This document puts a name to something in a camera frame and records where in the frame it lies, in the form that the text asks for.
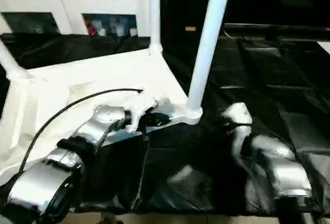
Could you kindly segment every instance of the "black cable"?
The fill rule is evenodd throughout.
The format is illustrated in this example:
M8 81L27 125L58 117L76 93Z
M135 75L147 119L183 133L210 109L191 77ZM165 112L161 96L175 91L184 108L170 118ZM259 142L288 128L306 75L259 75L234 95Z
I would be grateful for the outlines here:
M20 166L20 169L19 169L19 175L21 175L24 171L24 167L25 167L25 164L26 164L26 161L31 153L31 150L32 148L34 147L37 139L39 138L39 136L41 135L41 133L45 130L45 128L54 120L56 119L59 115L61 115L62 113L64 113L65 111L67 111L69 108L71 108L72 106L82 102L82 101L85 101L87 99L90 99L90 98L93 98L93 97L96 97L98 95L102 95L102 94L106 94L106 93L109 93L109 92L115 92L115 91L135 91L135 92L142 92L143 90L140 90L140 89L132 89L132 88L121 88L121 89L111 89L111 90L105 90L105 91L100 91L100 92L97 92L97 93L94 93L94 94L91 94L91 95L88 95L86 97L83 97L81 99L78 99L77 101L74 101L72 102L71 104L67 105L66 107L64 107L63 109L61 109L58 113L56 113L55 115L53 115L51 118L49 118L44 125L42 125L42 127L39 129L39 131L36 133L36 135L33 137L28 149L26 150L26 153L24 155L24 158L22 160L22 163L21 163L21 166Z

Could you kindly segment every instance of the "wrinkled black cloth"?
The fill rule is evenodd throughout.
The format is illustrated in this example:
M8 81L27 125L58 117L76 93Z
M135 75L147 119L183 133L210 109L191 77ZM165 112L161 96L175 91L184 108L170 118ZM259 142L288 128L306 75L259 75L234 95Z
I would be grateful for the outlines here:
M3 42L26 68L142 49L148 39L56 36L14 37ZM164 58L188 93L197 46L165 44ZM314 189L315 210L330 216L330 66L315 42L218 42L194 126L178 124L101 149L79 195L77 212L215 213L275 215L262 208L246 173L230 154L219 115L244 102L253 132L273 135L296 150ZM1 73L1 101L8 81ZM11 183L1 187L3 203Z

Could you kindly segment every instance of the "metal rod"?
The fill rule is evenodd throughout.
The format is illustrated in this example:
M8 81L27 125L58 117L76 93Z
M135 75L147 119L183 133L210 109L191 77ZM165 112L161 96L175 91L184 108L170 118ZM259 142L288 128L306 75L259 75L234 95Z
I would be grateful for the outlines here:
M200 46L190 84L187 111L193 113L201 109L201 103L216 48L227 0L209 0Z

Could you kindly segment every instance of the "white cabinet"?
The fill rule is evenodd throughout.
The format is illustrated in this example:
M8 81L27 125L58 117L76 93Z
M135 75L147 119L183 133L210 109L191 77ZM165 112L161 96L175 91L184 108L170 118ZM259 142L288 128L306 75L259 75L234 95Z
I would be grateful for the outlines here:
M15 15L18 18L21 15L21 25L28 25L24 23L26 20L23 20L27 18L28 13L33 13L35 17L38 16L38 13L48 14L51 18L46 17L44 20L46 22L54 20L61 34L72 33L71 24L61 0L0 0L0 34L12 32L15 23L20 21L15 22L13 20Z
M117 24L145 37L150 36L149 16L149 0L0 0L0 34L54 33L55 29L88 35L89 25L96 26L96 35L108 35Z

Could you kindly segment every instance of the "black strap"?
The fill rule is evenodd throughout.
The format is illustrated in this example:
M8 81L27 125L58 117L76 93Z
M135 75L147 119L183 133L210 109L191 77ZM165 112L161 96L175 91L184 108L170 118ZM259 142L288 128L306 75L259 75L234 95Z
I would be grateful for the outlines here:
M83 137L77 136L74 138L62 139L57 143L57 147L78 154L85 166L92 165L95 161L95 147Z

